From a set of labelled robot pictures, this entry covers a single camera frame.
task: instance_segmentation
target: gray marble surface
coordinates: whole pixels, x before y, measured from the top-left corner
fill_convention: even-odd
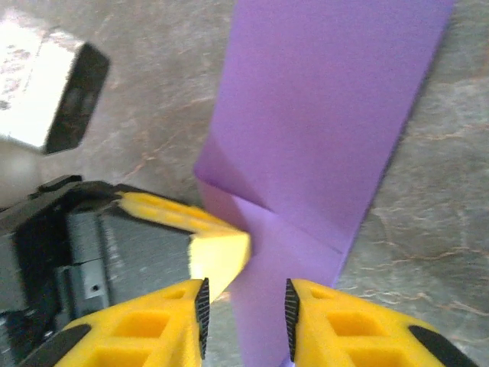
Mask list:
[[[40,162],[199,203],[232,2],[0,0],[90,39],[112,71],[83,144]],[[489,0],[459,0],[338,287],[437,326],[489,366]],[[207,367],[240,366],[225,294]]]

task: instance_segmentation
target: purple paper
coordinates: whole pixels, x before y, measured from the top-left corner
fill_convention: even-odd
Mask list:
[[[454,2],[238,2],[196,175],[253,237],[232,285],[246,366],[286,353],[286,278],[334,283]]]

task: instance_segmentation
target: folded purple paper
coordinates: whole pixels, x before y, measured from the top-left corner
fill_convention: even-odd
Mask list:
[[[244,365],[287,350],[286,278],[334,283],[454,2],[238,2],[196,175],[252,234],[232,285]]]

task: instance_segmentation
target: black rubber pad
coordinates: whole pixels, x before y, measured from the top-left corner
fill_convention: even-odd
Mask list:
[[[458,350],[443,335],[417,325],[412,325],[409,329],[414,337],[445,367],[477,367],[471,359]]]
[[[196,297],[196,317],[199,324],[199,346],[200,356],[202,359],[206,357],[207,335],[209,333],[209,317],[210,317],[210,301],[209,301],[209,279],[206,278],[200,286],[199,293]]]
[[[296,325],[299,322],[299,295],[292,281],[287,279],[285,290],[285,321],[287,323],[287,335],[289,337],[290,360],[293,362],[296,354]]]

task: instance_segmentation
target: yellow foam block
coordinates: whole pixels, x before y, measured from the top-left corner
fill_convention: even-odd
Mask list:
[[[238,276],[251,256],[250,236],[204,210],[147,193],[118,193],[130,215],[191,232],[191,278],[208,278],[213,302]]]

